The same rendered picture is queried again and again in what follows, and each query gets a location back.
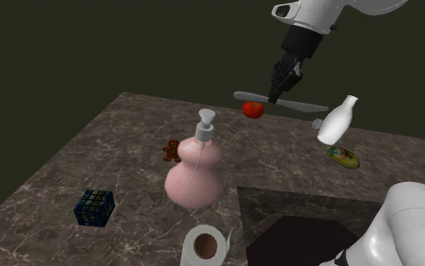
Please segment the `red tomato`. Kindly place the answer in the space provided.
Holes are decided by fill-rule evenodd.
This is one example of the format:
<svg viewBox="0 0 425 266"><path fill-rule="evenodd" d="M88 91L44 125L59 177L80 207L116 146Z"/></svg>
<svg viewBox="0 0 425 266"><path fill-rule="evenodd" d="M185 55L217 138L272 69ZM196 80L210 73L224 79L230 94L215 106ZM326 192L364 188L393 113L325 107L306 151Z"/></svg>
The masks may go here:
<svg viewBox="0 0 425 266"><path fill-rule="evenodd" d="M247 101L242 105L242 112L250 119L259 119L264 114L264 106L259 102Z"/></svg>

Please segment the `white bottle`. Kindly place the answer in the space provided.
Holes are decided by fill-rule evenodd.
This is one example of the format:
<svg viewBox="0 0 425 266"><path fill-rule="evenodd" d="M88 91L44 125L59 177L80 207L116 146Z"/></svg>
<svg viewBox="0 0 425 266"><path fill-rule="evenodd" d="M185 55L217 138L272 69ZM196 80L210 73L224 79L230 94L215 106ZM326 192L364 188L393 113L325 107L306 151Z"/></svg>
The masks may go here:
<svg viewBox="0 0 425 266"><path fill-rule="evenodd" d="M353 107L357 100L357 97L348 95L339 107L325 117L317 135L320 142L334 145L343 136L352 121Z"/></svg>

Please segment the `grey table knife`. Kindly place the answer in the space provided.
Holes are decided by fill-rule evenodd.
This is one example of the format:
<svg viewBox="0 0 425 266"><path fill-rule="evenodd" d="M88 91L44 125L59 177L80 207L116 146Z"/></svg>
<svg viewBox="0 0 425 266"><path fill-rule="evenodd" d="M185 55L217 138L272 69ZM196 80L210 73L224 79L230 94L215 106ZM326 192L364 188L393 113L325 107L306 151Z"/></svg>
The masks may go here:
<svg viewBox="0 0 425 266"><path fill-rule="evenodd" d="M235 91L233 93L233 97L241 101L253 101L253 102L261 102L261 103L269 101L269 98L267 96L254 94L254 93L250 93L246 91ZM280 99L276 101L276 104L293 109L293 110L304 112L304 113L318 113L318 112L326 112L329 110L329 108L325 106L319 106L315 104L306 104L306 103L295 102L295 101L280 100Z"/></svg>

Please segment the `dark robot stand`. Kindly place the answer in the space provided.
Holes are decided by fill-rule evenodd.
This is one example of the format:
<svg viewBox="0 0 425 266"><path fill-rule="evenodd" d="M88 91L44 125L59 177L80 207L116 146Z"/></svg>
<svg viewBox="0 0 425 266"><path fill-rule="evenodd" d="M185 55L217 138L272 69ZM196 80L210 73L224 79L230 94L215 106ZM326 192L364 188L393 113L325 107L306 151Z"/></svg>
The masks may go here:
<svg viewBox="0 0 425 266"><path fill-rule="evenodd" d="M319 266L357 239L334 220L284 215L246 249L248 266Z"/></svg>

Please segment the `green yellow patterned plate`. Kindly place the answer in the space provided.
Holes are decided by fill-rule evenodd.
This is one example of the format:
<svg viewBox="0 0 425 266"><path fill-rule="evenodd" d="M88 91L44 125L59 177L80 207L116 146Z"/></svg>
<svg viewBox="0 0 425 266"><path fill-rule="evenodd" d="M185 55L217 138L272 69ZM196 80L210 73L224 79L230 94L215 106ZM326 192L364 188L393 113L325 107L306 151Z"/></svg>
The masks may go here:
<svg viewBox="0 0 425 266"><path fill-rule="evenodd" d="M342 147L327 146L326 155L335 163L347 169L357 169L360 166L359 158L352 152Z"/></svg>

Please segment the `pink soap dispenser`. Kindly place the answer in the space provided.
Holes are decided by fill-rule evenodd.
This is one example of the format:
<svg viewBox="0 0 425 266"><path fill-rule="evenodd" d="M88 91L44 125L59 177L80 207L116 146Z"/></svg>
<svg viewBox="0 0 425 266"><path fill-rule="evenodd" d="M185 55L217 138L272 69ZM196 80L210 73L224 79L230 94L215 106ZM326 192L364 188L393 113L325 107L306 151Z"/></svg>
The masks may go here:
<svg viewBox="0 0 425 266"><path fill-rule="evenodd" d="M212 141L216 113L201 109L199 116L195 134L177 145L181 161L170 169L165 179L170 200L187 209L210 206L223 192L223 176L216 167L222 151Z"/></svg>

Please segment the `brown gingerbread man figure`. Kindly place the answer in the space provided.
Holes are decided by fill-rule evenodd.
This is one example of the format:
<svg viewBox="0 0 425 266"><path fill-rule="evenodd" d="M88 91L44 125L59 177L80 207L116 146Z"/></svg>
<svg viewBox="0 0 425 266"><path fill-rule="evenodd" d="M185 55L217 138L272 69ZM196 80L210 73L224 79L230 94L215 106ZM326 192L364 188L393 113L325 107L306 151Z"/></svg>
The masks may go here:
<svg viewBox="0 0 425 266"><path fill-rule="evenodd" d="M182 159L179 157L178 154L179 145L180 142L178 140L170 139L168 141L168 145L162 148L162 150L165 152L163 160L167 162L170 162L171 160L175 161L176 163L181 162Z"/></svg>

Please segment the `dark puzzle cube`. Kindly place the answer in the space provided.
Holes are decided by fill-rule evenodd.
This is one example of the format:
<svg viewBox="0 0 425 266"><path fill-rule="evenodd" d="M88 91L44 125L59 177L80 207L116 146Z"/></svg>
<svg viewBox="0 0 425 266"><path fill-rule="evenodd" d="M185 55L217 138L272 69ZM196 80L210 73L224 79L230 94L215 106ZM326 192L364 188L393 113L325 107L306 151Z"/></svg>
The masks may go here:
<svg viewBox="0 0 425 266"><path fill-rule="evenodd" d="M114 209L112 191L87 189L73 213L79 225L105 227Z"/></svg>

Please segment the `white toilet paper roll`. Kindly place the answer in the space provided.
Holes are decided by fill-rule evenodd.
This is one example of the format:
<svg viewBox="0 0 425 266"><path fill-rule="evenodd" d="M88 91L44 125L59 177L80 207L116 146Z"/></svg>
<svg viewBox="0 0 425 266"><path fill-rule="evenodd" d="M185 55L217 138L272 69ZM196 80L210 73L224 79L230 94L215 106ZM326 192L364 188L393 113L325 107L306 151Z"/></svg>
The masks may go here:
<svg viewBox="0 0 425 266"><path fill-rule="evenodd" d="M180 266L222 266L234 227L225 238L215 227L200 224L184 238Z"/></svg>

